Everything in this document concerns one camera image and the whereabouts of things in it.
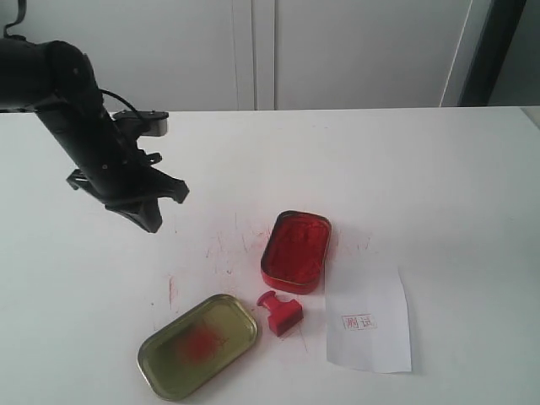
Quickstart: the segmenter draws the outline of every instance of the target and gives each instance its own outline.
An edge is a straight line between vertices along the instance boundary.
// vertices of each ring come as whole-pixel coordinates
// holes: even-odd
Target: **white paper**
[[[407,301],[397,266],[377,257],[328,269],[327,360],[375,373],[411,371]]]

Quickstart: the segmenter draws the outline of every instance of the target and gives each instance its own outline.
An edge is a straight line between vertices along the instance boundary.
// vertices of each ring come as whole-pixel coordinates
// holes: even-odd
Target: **white cabinet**
[[[49,0],[14,32],[79,47],[141,109],[428,107],[456,105],[490,3]]]
[[[0,3],[5,24],[17,1]],[[26,20],[13,32],[75,45],[88,53],[98,84],[137,108],[253,108],[249,0],[28,1]]]

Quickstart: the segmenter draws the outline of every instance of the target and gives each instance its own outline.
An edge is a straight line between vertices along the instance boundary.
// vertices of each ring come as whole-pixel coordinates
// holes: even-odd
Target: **stamp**
[[[364,329],[376,329],[375,318],[371,314],[344,315],[343,327],[346,331],[363,331]]]

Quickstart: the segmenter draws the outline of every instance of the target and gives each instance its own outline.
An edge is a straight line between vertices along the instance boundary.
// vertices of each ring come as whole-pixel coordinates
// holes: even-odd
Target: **white table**
[[[520,110],[172,114],[141,144],[192,192],[157,235],[71,190],[35,117],[0,132],[0,403],[161,404],[139,345],[219,292],[262,335],[186,402],[540,403],[540,132]],[[259,260],[286,209],[332,221],[328,272],[364,249],[399,266],[413,373],[327,363],[322,288],[301,329],[268,332]]]

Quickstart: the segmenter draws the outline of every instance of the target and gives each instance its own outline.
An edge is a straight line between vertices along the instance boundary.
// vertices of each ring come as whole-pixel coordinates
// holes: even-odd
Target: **black robotic arm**
[[[25,1],[19,0],[18,22],[24,11]],[[162,224],[158,198],[182,203],[189,192],[184,181],[151,167],[161,161],[159,154],[137,146],[140,136],[165,134],[168,113],[139,112],[127,103],[132,111],[111,118],[103,94],[127,103],[99,89],[89,59],[76,47],[62,41],[33,44],[4,30],[0,111],[34,112],[78,167],[67,178],[70,186],[154,233]]]

